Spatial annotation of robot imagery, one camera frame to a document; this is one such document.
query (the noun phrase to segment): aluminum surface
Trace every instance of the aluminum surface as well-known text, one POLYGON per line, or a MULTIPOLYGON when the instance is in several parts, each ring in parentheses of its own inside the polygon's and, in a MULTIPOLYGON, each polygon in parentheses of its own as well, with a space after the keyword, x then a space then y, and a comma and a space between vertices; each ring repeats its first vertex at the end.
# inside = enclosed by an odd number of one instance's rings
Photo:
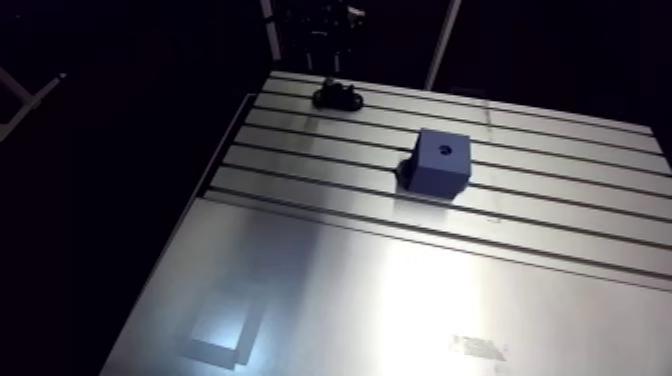
POLYGON ((102 375, 662 376, 670 310, 664 292, 197 200, 102 375), (226 364, 254 313, 247 363, 226 364))
MULTIPOLYGON (((320 86, 314 83, 269 79, 266 81, 263 90, 271 93, 293 94, 308 98, 319 88, 320 86)), ((534 137, 529 133, 525 133, 532 132, 535 134, 540 133, 551 136, 562 136, 594 143, 611 144, 623 148, 660 152, 660 147, 655 138, 647 135, 623 132, 617 129, 591 127, 571 122, 562 123, 559 121, 550 121, 549 119, 530 118, 529 116, 505 111, 490 110, 484 107, 446 102, 432 102, 423 99, 399 97, 393 94, 365 92, 365 95, 365 106, 368 107, 406 111, 451 120, 465 120, 472 122, 477 126, 494 126, 494 130, 498 130, 498 132, 501 133, 498 134, 498 138, 502 139, 502 141, 499 142, 509 142, 513 146, 545 149, 543 145, 537 146, 533 144, 538 142, 538 140, 546 140, 547 143, 564 142, 563 140, 555 138, 534 137)), ((583 148, 574 151, 575 154, 579 155, 590 153, 592 149, 596 150, 594 151, 594 154, 596 154, 597 151, 604 150, 604 148, 595 147, 595 145, 592 144, 581 143, 570 145, 584 145, 583 148)))
MULTIPOLYGON (((290 72, 279 72, 279 71, 271 72, 271 77, 282 78, 282 79, 292 80, 292 81, 296 81, 296 82, 309 82, 309 83, 312 82, 312 83, 320 83, 320 84, 324 80, 323 77, 310 76, 310 75, 298 74, 298 73, 290 73, 290 72)), ((431 101, 439 101, 439 102, 447 102, 447 103, 461 103, 461 104, 466 104, 466 105, 471 105, 471 106, 486 107, 486 108, 490 108, 490 109, 493 109, 493 110, 504 110, 504 111, 518 113, 518 114, 521 114, 521 115, 526 115, 526 116, 528 116, 530 118, 533 118, 533 119, 542 119, 542 120, 543 119, 553 119, 553 120, 570 122, 570 123, 621 129, 621 130, 624 130, 624 131, 629 131, 629 132, 634 132, 634 133, 642 133, 642 134, 648 134, 648 135, 653 134, 653 132, 651 131, 651 128, 643 126, 643 125, 627 123, 627 122, 611 120, 611 119, 597 118, 597 117, 594 117, 594 116, 580 115, 580 114, 574 114, 574 113, 569 113, 569 112, 555 111, 555 110, 549 110, 549 109, 537 108, 537 107, 530 107, 530 106, 521 106, 521 105, 512 104, 512 103, 503 103, 503 102, 490 101, 490 100, 484 100, 484 99, 463 97, 463 96, 459 96, 459 95, 436 93, 436 92, 424 91, 424 90, 407 89, 407 88, 400 88, 400 87, 396 87, 396 86, 372 84, 372 83, 361 82, 361 81, 352 81, 352 80, 346 80, 346 79, 339 79, 339 81, 341 81, 345 84, 348 84, 348 85, 350 85, 350 84, 356 85, 358 89, 363 89, 363 90, 367 90, 367 91, 378 91, 378 92, 382 92, 382 93, 396 94, 396 95, 411 97, 411 98, 421 98, 421 99, 427 99, 427 100, 431 100, 431 101)))
MULTIPOLYGON (((304 115, 288 114, 284 112, 269 111, 264 109, 253 109, 246 122, 255 126, 263 126, 270 130, 282 130, 299 135, 319 136, 321 138, 330 138, 341 141, 354 141, 360 144, 381 146, 392 148, 410 153, 415 144, 415 133, 402 132, 394 129, 385 129, 363 124, 356 124, 344 121, 311 118, 304 115)), ((258 142, 258 145, 277 147, 274 140, 277 134, 271 134, 267 137, 257 137, 250 135, 246 140, 251 144, 258 142)), ((672 201, 656 196, 646 194, 637 194, 583 182, 570 181, 563 178, 549 177, 546 175, 525 173, 514 171, 508 168, 521 167, 540 173, 554 173, 553 162, 556 165, 560 163, 555 158, 507 158, 506 163, 493 149, 487 145, 472 145, 476 150, 482 150, 483 160, 473 161, 472 165, 472 184, 487 185, 493 189, 511 190, 526 195, 539 195, 543 198, 571 201, 582 206, 599 206, 607 210, 622 210, 638 215, 648 215, 664 219, 672 219, 672 201), (522 161, 520 165, 511 166, 511 162, 522 161), (504 168, 492 166, 498 164, 504 168)), ((516 154, 509 153, 503 157, 516 154)), ((385 160, 370 161, 386 168, 394 168, 393 163, 387 163, 385 160)))
POLYGON ((669 375, 669 167, 610 146, 648 128, 319 82, 272 73, 103 375, 669 375), (396 185, 425 126, 484 137, 452 201, 396 185))

